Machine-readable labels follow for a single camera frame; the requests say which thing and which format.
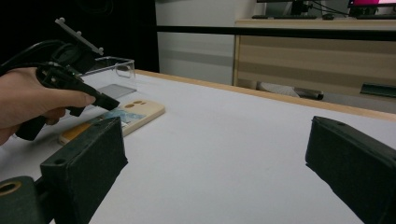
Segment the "transparent plastic case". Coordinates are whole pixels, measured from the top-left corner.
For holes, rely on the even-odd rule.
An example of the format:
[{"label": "transparent plastic case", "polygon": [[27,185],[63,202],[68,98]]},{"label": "transparent plastic case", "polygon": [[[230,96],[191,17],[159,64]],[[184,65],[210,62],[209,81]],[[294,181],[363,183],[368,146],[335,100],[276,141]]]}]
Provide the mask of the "transparent plastic case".
[{"label": "transparent plastic case", "polygon": [[86,84],[115,99],[136,91],[134,60],[98,58],[96,65],[80,77]]}]

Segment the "white table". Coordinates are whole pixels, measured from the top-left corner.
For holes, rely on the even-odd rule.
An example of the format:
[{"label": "white table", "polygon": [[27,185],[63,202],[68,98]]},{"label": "white table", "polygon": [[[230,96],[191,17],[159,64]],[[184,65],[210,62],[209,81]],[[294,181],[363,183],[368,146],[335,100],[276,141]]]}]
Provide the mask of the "white table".
[{"label": "white table", "polygon": [[[155,76],[137,71],[137,92],[122,100],[156,101],[166,112],[124,138],[129,163],[92,223],[361,223],[305,166],[311,119],[343,121],[396,148],[394,115]],[[58,134],[101,112],[47,127],[34,142],[8,141],[0,148],[0,180],[39,178],[39,164],[61,147]]]}]

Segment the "black cable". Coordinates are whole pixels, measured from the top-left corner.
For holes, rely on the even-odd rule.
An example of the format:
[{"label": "black cable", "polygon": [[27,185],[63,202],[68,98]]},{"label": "black cable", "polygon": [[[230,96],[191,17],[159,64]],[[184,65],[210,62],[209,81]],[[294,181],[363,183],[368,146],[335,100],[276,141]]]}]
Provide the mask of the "black cable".
[{"label": "black cable", "polygon": [[6,71],[10,70],[11,68],[16,68],[18,64],[24,64],[23,60],[27,57],[37,53],[39,50],[47,49],[47,48],[59,48],[61,45],[64,45],[64,42],[61,40],[45,40],[34,44],[33,46],[24,49],[5,63],[1,64],[0,66],[0,76],[2,76]]},{"label": "black cable", "polygon": [[320,11],[327,11],[327,12],[338,13],[338,14],[341,14],[341,15],[348,15],[348,14],[345,13],[345,12],[338,11],[338,10],[335,10],[335,9],[333,9],[333,8],[323,6],[321,3],[318,3],[317,1],[312,1],[312,2],[315,3],[315,4],[317,4],[317,5],[319,5],[319,6],[321,6],[321,7],[325,7],[325,8],[327,8],[327,9],[329,9],[330,11],[328,11],[328,10],[323,10],[323,9],[318,9],[318,8],[315,8],[315,7],[314,7],[314,9],[318,9],[318,10],[320,10]]}]

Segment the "black handheld device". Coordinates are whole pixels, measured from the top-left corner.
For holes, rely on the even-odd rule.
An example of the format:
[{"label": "black handheld device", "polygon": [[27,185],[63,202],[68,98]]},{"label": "black handheld device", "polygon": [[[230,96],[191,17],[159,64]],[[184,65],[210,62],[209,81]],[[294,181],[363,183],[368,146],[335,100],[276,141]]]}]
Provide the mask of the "black handheld device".
[{"label": "black handheld device", "polygon": [[[95,65],[94,54],[103,55],[103,49],[98,49],[80,32],[73,31],[64,24],[64,19],[55,21],[66,32],[72,35],[77,44],[64,43],[60,40],[47,40],[33,45],[14,56],[0,67],[0,76],[7,71],[19,67],[37,67],[35,74],[38,81],[47,88],[83,91],[96,98],[93,105],[111,110],[120,102],[85,84],[79,77]],[[70,115],[78,117],[84,107],[67,107]],[[43,128],[46,118],[40,116],[25,121],[16,132],[22,139],[33,141]]]}]

